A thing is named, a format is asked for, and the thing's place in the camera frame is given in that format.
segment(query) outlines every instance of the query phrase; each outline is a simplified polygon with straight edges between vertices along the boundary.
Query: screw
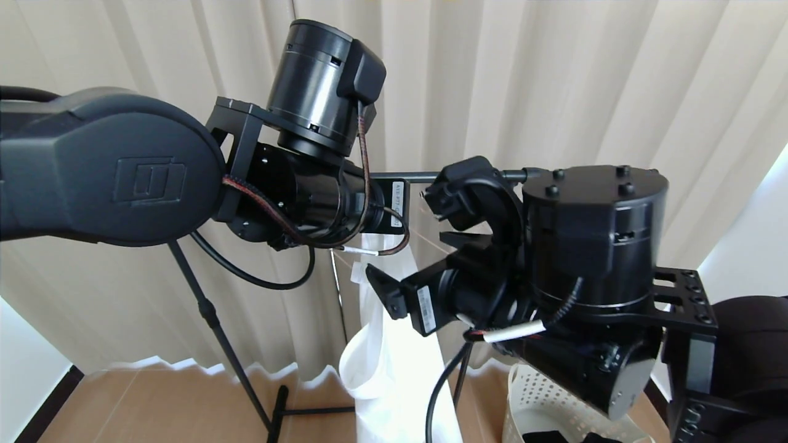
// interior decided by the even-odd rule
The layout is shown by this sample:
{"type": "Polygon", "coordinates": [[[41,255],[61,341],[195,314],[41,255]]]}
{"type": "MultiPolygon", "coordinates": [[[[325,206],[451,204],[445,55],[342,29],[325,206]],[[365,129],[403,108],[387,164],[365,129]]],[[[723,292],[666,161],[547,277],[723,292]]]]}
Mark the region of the screw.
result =
{"type": "Polygon", "coordinates": [[[621,165],[615,167],[615,175],[617,177],[628,177],[630,175],[629,165],[621,165]]]}
{"type": "Polygon", "coordinates": [[[634,194],[634,192],[635,192],[635,185],[630,182],[626,182],[625,184],[619,185],[620,195],[632,195],[634,194]]]}

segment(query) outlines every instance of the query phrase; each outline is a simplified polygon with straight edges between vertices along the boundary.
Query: beige curtain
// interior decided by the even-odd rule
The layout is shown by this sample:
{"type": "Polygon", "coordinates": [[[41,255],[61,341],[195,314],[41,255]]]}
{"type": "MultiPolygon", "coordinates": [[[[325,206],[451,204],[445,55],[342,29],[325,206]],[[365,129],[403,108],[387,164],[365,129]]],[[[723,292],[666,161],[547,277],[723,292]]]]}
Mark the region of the beige curtain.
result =
{"type": "MultiPolygon", "coordinates": [[[[205,121],[216,95],[266,102],[296,17],[384,58],[374,170],[440,169],[476,154],[502,169],[658,168],[671,181],[666,266],[701,263],[788,140],[788,2],[0,0],[0,83],[128,87],[205,121]]],[[[437,241],[448,227],[424,210],[411,208],[419,266],[448,251],[437,241]]],[[[306,266],[302,248],[272,253],[213,222],[200,231],[264,278],[289,281],[306,266]]],[[[337,256],[340,310],[326,251],[307,285],[273,292],[181,244],[246,364],[295,361],[310,377],[339,358],[340,313],[349,337],[359,329],[353,256],[337,256]]],[[[86,372],[153,355],[222,361],[164,247],[9,242],[2,296],[86,372]]],[[[458,330],[441,331],[445,355],[458,330]]]]}

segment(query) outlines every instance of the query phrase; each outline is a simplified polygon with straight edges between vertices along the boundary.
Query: robotic arm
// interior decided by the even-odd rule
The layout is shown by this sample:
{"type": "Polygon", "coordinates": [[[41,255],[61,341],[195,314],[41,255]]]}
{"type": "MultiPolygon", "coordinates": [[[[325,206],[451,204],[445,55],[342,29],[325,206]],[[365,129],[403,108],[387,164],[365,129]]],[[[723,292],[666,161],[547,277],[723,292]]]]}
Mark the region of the robotic arm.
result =
{"type": "Polygon", "coordinates": [[[393,318],[410,315],[425,336],[462,320],[468,341],[525,360],[612,419],[664,342],[674,441],[788,437],[788,359],[772,351],[788,348],[788,300],[712,309],[697,272],[657,267],[665,177],[629,166],[499,171],[482,157],[439,173],[371,173],[365,132],[384,79],[360,41],[296,20],[267,106],[220,97],[204,126],[118,88],[4,87],[0,236],[142,247],[189,233],[199,242],[212,218],[276,250],[386,255],[407,242],[410,183],[431,183],[422,197],[438,220],[458,231],[487,222],[492,234],[442,233],[456,251],[402,281],[368,266],[393,318]],[[279,131],[277,146],[258,142],[263,125],[279,131]],[[356,136],[361,167],[347,160],[356,136]],[[388,251],[344,246],[359,232],[404,236],[388,251]]]}

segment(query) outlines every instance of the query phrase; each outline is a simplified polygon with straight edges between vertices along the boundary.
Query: dark baseboard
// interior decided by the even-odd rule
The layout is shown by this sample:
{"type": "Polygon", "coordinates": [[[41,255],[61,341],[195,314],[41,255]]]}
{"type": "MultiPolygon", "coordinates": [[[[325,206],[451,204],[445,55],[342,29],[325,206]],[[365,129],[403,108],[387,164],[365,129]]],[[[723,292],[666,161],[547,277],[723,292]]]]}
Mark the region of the dark baseboard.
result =
{"type": "Polygon", "coordinates": [[[660,388],[656,387],[656,383],[653,380],[649,380],[649,383],[645,386],[645,395],[651,401],[651,404],[654,405],[656,411],[660,414],[662,421],[665,422],[667,425],[667,399],[660,391],[660,388]]]}
{"type": "Polygon", "coordinates": [[[28,425],[19,434],[17,443],[35,443],[38,441],[84,376],[85,374],[76,369],[76,366],[71,366],[69,372],[66,372],[58,385],[52,389],[52,393],[50,393],[41,405],[41,408],[33,415],[28,425]]]}

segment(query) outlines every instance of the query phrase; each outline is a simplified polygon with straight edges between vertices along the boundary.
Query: perforated basket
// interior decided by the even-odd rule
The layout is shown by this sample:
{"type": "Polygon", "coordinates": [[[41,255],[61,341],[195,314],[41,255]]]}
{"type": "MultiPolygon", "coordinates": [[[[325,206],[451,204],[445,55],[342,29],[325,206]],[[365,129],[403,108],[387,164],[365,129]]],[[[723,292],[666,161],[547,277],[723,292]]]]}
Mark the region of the perforated basket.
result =
{"type": "Polygon", "coordinates": [[[653,443],[628,415],[612,422],[526,364],[509,370],[509,398],[503,443],[522,443],[527,432],[558,430],[570,443],[589,432],[622,443],[653,443]]]}

